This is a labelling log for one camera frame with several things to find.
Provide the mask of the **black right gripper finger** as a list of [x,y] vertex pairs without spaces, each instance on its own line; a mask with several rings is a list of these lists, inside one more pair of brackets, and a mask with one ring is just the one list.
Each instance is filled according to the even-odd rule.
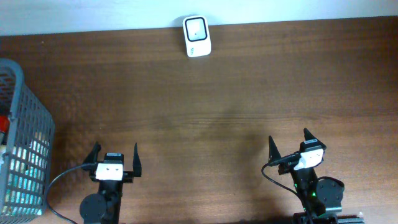
[[288,156],[282,157],[280,155],[280,152],[272,138],[272,136],[269,136],[269,159],[268,159],[268,165],[269,166],[277,166],[282,163],[286,163],[294,158],[294,154],[290,154]]
[[318,139],[307,128],[303,129],[303,133],[306,142],[318,141]]

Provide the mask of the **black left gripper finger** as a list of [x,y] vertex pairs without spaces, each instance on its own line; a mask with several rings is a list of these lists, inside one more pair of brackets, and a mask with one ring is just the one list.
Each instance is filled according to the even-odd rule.
[[96,164],[98,161],[98,154],[101,150],[101,144],[96,141],[91,152],[86,156],[83,164]]
[[135,145],[134,145],[134,155],[133,155],[132,166],[133,166],[134,177],[141,177],[142,176],[142,164],[141,164],[140,157],[138,155],[137,143],[135,143]]

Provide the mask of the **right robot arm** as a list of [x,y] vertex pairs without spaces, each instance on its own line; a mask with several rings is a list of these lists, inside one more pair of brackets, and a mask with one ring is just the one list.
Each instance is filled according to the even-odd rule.
[[[302,213],[293,214],[290,223],[364,223],[358,216],[340,217],[345,185],[342,181],[328,177],[318,177],[316,166],[323,162],[326,145],[316,138],[307,128],[303,130],[304,141],[299,150],[282,157],[272,138],[269,136],[268,162],[261,168],[262,175],[270,182],[292,192],[301,202]],[[265,174],[265,168],[278,167],[279,175],[290,174],[294,188],[291,189]]]

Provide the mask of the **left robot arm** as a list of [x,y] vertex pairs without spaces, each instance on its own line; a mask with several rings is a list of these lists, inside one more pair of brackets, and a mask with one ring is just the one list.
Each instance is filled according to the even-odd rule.
[[131,184],[142,175],[142,164],[134,145],[132,170],[124,170],[124,155],[116,152],[105,154],[98,160],[101,145],[96,142],[83,161],[82,169],[89,172],[91,181],[99,183],[98,191],[86,196],[80,204],[80,216],[84,223],[118,223],[123,197],[123,185]]

